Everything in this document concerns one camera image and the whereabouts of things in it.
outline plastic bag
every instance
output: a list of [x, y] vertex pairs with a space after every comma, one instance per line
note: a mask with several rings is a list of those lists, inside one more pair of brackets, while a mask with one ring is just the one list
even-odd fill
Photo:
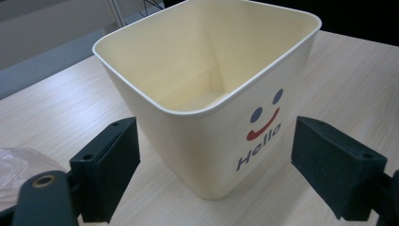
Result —
[[0, 211], [16, 204], [26, 180], [49, 170], [66, 171], [37, 150], [0, 148]]

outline square plastic cup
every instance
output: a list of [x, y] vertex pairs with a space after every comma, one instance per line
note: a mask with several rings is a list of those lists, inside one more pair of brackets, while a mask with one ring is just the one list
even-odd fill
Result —
[[152, 147], [198, 196], [229, 194], [279, 142], [321, 21], [189, 0], [93, 46]]

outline wooden table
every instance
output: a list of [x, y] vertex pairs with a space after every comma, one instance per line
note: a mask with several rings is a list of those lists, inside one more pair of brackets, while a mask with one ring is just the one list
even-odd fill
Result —
[[[222, 200], [198, 198], [139, 129], [142, 162], [110, 225], [375, 225], [376, 213], [337, 220], [290, 154], [296, 116], [306, 116], [388, 157], [390, 176], [399, 170], [399, 48], [320, 31], [305, 74], [278, 148]], [[36, 149], [68, 170], [106, 125], [131, 116], [92, 56], [0, 101], [0, 147]]]

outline smiley face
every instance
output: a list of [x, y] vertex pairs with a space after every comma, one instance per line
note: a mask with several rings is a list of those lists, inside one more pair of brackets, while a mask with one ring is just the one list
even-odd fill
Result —
[[[283, 89], [280, 89], [276, 93], [275, 97], [273, 98], [273, 105], [275, 105], [279, 102], [279, 99], [281, 99], [282, 93], [283, 93]], [[261, 106], [256, 108], [256, 110], [252, 113], [252, 116], [250, 117], [250, 122], [254, 123], [255, 121], [257, 121], [261, 117], [262, 113], [263, 113], [263, 108]], [[260, 136], [264, 131], [266, 131], [267, 128], [269, 128], [269, 126], [273, 123], [274, 119], [278, 116], [278, 114], [279, 114], [279, 107], [275, 110], [273, 116], [270, 118], [270, 120], [266, 123], [266, 125], [264, 127], [262, 127], [258, 131], [254, 131], [254, 130], [249, 131], [249, 133], [247, 134], [247, 140], [251, 141], [251, 140], [257, 138], [258, 136]]]

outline red smile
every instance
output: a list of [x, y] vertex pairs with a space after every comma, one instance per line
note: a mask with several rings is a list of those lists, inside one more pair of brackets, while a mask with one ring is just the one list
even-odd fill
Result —
[[279, 114], [279, 108], [276, 109], [275, 113], [273, 114], [273, 117], [261, 130], [259, 130], [258, 132], [251, 130], [247, 135], [247, 140], [251, 141], [256, 137], [260, 136], [264, 131], [266, 131], [266, 129], [270, 126], [270, 124], [273, 122], [273, 120], [277, 117], [278, 114]]

